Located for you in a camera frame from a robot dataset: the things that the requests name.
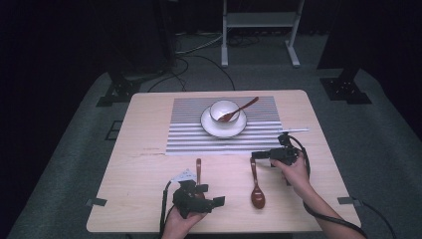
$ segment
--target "black wire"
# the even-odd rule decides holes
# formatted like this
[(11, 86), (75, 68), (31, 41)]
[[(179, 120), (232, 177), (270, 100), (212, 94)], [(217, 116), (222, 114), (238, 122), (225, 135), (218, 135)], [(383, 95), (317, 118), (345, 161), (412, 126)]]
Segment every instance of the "black wire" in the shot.
[[(289, 138), (291, 138), (292, 140), (294, 140), (299, 145), (299, 147), (301, 148), (301, 151), (304, 153), (304, 157), (305, 157), (305, 161), (306, 161), (306, 165), (307, 165), (308, 176), (310, 176), (311, 175), (311, 166), (310, 166), (310, 160), (308, 158), (308, 154), (307, 154), (306, 149), (293, 136), (290, 136), (289, 135)], [(353, 223), (350, 223), (350, 222), (345, 221), (343, 219), (339, 219), (339, 218), (335, 218), (335, 217), (330, 217), (330, 216), (325, 216), (325, 215), (319, 214), (319, 213), (313, 211), (309, 206), (307, 206), (306, 203), (304, 203), (304, 208), (307, 211), (307, 213), (309, 213), (310, 215), (312, 215), (315, 218), (319, 218), (321, 220), (329, 221), (329, 222), (332, 222), (332, 223), (336, 223), (336, 224), (339, 224), (339, 225), (348, 227), (348, 228), (353, 229), (353, 230), (357, 231), (358, 233), (360, 233), (364, 238), (367, 238), (366, 233), (360, 227), (354, 225)]]
[(183, 56), (183, 57), (191, 57), (191, 58), (202, 58), (202, 59), (205, 59), (205, 60), (207, 60), (207, 61), (209, 61), (209, 62), (211, 62), (212, 64), (214, 64), (218, 69), (220, 69), (226, 76), (227, 76), (227, 78), (229, 79), (229, 81), (230, 81), (230, 83), (232, 84), (232, 89), (233, 89), (233, 91), (236, 91), (236, 88), (235, 88), (235, 84), (233, 83), (233, 80), (232, 80), (232, 78), (229, 76), (229, 74), (227, 74), (226, 73), (226, 71), (224, 71), (224, 69), (223, 68), (221, 68), (220, 66), (218, 66), (218, 64), (217, 63), (215, 63), (214, 61), (212, 61), (211, 59), (209, 59), (209, 58), (206, 58), (206, 57), (203, 57), (203, 56), (197, 56), (197, 55), (187, 55), (187, 56)]
[(152, 91), (152, 89), (153, 88), (155, 88), (158, 84), (160, 84), (160, 83), (162, 83), (162, 82), (165, 82), (165, 81), (167, 81), (167, 80), (169, 80), (169, 79), (172, 79), (172, 78), (174, 78), (175, 76), (180, 76), (180, 75), (182, 75), (183, 73), (185, 73), (188, 69), (189, 69), (189, 64), (184, 60), (184, 59), (181, 59), (181, 58), (176, 58), (176, 60), (180, 60), (180, 61), (182, 61), (182, 62), (184, 62), (184, 63), (186, 63), (186, 68), (181, 72), (181, 73), (179, 73), (179, 74), (174, 74), (173, 72), (171, 72), (172, 74), (173, 74), (173, 76), (171, 76), (171, 77), (167, 77), (167, 78), (164, 78), (164, 79), (162, 79), (162, 80), (160, 80), (160, 81), (158, 81), (158, 82), (156, 82), (154, 85), (152, 85), (152, 87), (150, 87), (149, 88), (149, 90), (147, 91), (148, 93), (150, 93), (151, 91)]
[(165, 208), (167, 207), (167, 193), (168, 193), (168, 187), (170, 186), (171, 181), (167, 182), (167, 185), (165, 186), (164, 191), (162, 191), (162, 205), (161, 205), (161, 218), (159, 221), (159, 238), (162, 237), (162, 234), (164, 233), (164, 226), (165, 226)]
[(395, 232), (394, 232), (394, 229), (393, 229), (393, 227), (391, 226), (391, 224), (388, 222), (388, 220), (387, 220), (387, 218), (385, 218), (378, 210), (376, 210), (374, 207), (372, 207), (371, 205), (369, 205), (369, 204), (367, 204), (367, 203), (365, 203), (364, 201), (362, 201), (362, 200), (359, 200), (359, 199), (357, 199), (357, 198), (355, 198), (355, 197), (352, 197), (352, 196), (350, 196), (351, 197), (351, 199), (353, 199), (353, 200), (357, 200), (357, 201), (359, 201), (360, 203), (362, 203), (362, 205), (363, 206), (366, 206), (367, 208), (369, 208), (370, 210), (372, 210), (373, 212), (375, 212), (384, 222), (385, 222), (385, 224), (387, 225), (387, 227), (388, 227), (388, 229), (390, 230), (390, 232), (391, 232), (391, 235), (392, 235), (392, 237), (395, 239), (395, 238), (397, 238), (397, 236), (396, 236), (396, 234), (395, 234)]

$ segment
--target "shelf leg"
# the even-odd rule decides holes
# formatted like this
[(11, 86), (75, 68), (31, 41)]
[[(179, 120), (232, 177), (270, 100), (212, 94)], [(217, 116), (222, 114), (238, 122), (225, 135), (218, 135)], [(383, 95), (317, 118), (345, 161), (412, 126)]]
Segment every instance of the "shelf leg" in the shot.
[(223, 3), (223, 43), (221, 44), (221, 66), (229, 66), (227, 55), (227, 0)]
[(296, 34), (298, 33), (299, 23), (301, 22), (301, 16), (302, 16), (302, 10), (304, 9), (304, 3), (305, 3), (305, 0), (301, 0), (299, 3), (298, 11), (296, 12), (296, 16), (295, 16), (295, 20), (293, 24), (291, 38), (290, 40), (286, 40), (286, 47), (288, 49), (289, 56), (291, 57), (294, 68), (299, 68), (301, 66), (301, 63), (299, 62), (298, 56), (296, 55), (293, 44), (296, 39)]

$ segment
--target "gray carpet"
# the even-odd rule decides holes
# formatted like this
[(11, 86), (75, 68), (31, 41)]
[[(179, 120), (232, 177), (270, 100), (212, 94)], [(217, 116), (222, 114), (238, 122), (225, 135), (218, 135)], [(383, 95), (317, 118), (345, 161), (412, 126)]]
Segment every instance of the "gray carpet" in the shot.
[[(318, 70), (326, 36), (298, 36), (295, 42), (301, 67), (294, 69), (284, 47), (284, 37), (261, 37), (258, 44), (229, 48), (225, 69), (237, 91), (300, 89), (308, 93), (339, 171), (350, 195), (378, 209), (391, 223), (397, 238), (420, 238), (422, 227), (422, 143), (364, 71), (355, 78), (371, 105), (331, 102), (319, 78), (336, 77), (339, 70)], [(178, 51), (209, 41), (204, 37), (179, 37)], [(220, 48), (191, 55), (207, 57), (220, 65)], [(188, 70), (180, 76), (186, 91), (231, 91), (227, 76), (211, 62), (183, 58)], [(175, 74), (185, 68), (178, 60)], [(142, 84), (146, 92), (165, 77)], [(96, 108), (110, 79), (100, 76), (81, 101), (25, 209), (8, 238), (125, 238), (123, 234), (92, 234), (86, 224), (91, 209), (87, 199), (97, 195), (113, 141), (105, 140), (114, 120), (123, 120), (128, 103)], [(175, 78), (153, 92), (179, 92)], [(368, 238), (392, 238), (383, 221), (366, 207), (357, 207)], [(131, 235), (153, 238), (154, 235)], [(324, 238), (321, 232), (294, 234), (293, 238)]]

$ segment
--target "hand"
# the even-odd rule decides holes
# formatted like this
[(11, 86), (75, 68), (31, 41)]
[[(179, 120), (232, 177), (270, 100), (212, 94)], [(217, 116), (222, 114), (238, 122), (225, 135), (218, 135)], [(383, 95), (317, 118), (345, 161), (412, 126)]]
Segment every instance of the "hand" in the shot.
[(270, 159), (270, 162), (272, 165), (282, 170), (286, 180), (292, 185), (298, 196), (302, 197), (306, 190), (312, 188), (310, 178), (308, 177), (304, 154), (301, 151), (299, 151), (296, 162), (290, 166), (275, 159)]
[(206, 215), (207, 213), (190, 212), (184, 219), (180, 216), (179, 209), (174, 206), (168, 213), (162, 239), (183, 239), (190, 229)]

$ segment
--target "white saucer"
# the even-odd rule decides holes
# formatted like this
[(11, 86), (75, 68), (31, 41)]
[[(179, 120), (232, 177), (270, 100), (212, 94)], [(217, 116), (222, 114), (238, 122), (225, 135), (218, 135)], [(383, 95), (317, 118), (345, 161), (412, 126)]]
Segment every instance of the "white saucer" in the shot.
[(239, 118), (233, 126), (223, 127), (212, 120), (210, 115), (210, 108), (207, 108), (204, 113), (202, 113), (201, 124), (205, 131), (211, 135), (217, 137), (231, 137), (239, 134), (241, 131), (243, 131), (243, 129), (245, 129), (246, 115), (243, 111), (240, 111)]

